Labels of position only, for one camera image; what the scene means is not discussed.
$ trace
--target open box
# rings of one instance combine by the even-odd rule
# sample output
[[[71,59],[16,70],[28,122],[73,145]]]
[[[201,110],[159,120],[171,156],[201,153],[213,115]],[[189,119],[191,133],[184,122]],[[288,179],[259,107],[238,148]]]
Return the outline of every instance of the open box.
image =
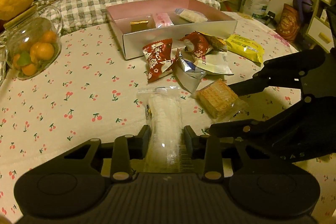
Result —
[[[208,21],[181,21],[174,13],[177,8],[201,12]],[[162,39],[172,38],[173,48],[182,47],[183,43],[179,39],[193,31],[226,39],[234,33],[237,25],[235,19],[198,0],[141,0],[109,6],[106,10],[115,39],[126,60],[143,56],[142,47]],[[156,13],[168,13],[174,26],[131,32],[131,21],[148,20]]]

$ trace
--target yellow snack package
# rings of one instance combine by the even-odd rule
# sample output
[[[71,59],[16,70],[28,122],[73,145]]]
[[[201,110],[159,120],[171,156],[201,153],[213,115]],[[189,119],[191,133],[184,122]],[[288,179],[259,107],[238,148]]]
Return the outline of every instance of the yellow snack package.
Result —
[[[226,39],[227,50],[245,57],[253,62],[262,63],[264,48],[257,42],[241,37],[238,34],[232,34]]]
[[[227,51],[227,46],[226,46],[226,42],[224,39],[219,38],[219,37],[213,37],[207,33],[202,33],[202,32],[198,32],[200,34],[202,34],[205,39],[208,41],[208,43],[216,50],[220,51],[220,52],[226,52]]]

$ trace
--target red package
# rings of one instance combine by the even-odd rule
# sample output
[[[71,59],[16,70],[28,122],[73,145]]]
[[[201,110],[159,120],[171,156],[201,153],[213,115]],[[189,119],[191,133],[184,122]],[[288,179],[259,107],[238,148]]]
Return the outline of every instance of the red package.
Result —
[[[149,64],[148,83],[168,75],[173,71],[175,59],[171,59],[173,39],[165,39],[148,44],[142,48]]]
[[[205,56],[212,50],[212,47],[209,45],[206,38],[196,31],[187,34],[185,37],[181,38],[180,41],[186,45],[188,52],[192,52],[198,58]]]

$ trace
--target plastic-wrapped snack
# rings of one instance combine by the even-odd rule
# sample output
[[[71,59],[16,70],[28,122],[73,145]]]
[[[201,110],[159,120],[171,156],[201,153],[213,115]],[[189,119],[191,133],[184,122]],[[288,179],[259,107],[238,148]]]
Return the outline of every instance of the plastic-wrapped snack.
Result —
[[[187,60],[181,50],[177,50],[176,66],[174,68],[174,74],[178,78],[181,85],[190,93],[196,91],[201,79],[206,76],[206,71],[196,67],[191,61]]]
[[[152,17],[153,17],[156,28],[174,25],[172,21],[170,20],[170,17],[167,13],[153,14]]]
[[[194,65],[207,71],[207,74],[233,75],[227,63],[227,52],[212,51],[201,57],[193,57]]]
[[[142,48],[149,64],[148,83],[170,74],[175,65],[175,59],[171,59],[171,46],[173,39],[165,39],[148,44]]]
[[[222,79],[195,92],[194,97],[203,105],[216,122],[229,121],[247,103],[230,89]]]
[[[139,90],[138,99],[146,106],[147,123],[152,135],[145,157],[144,172],[180,172],[179,150],[182,133],[181,89]]]
[[[205,39],[208,41],[208,43],[216,50],[221,51],[221,52],[226,52],[227,51],[227,45],[224,39],[219,38],[219,37],[213,37],[209,34],[198,32],[202,34]]]
[[[232,34],[226,39],[227,50],[245,57],[253,62],[262,63],[264,48],[257,42],[241,37],[238,34]]]
[[[181,38],[180,41],[184,43],[187,47],[188,52],[192,52],[196,57],[202,57],[206,55],[213,48],[209,45],[209,42],[206,38],[198,33],[192,32],[187,34],[185,37]]]
[[[201,23],[208,21],[207,17],[202,13],[189,9],[178,8],[175,10],[175,14],[192,23]]]

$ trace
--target drawer handle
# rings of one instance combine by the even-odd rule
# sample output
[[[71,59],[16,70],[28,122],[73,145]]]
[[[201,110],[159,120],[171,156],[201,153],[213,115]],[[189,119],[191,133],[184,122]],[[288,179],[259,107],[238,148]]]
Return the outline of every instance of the drawer handle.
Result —
[[[321,37],[327,44],[329,44],[331,41],[331,39],[329,37],[327,37],[324,33],[320,32],[319,37]]]

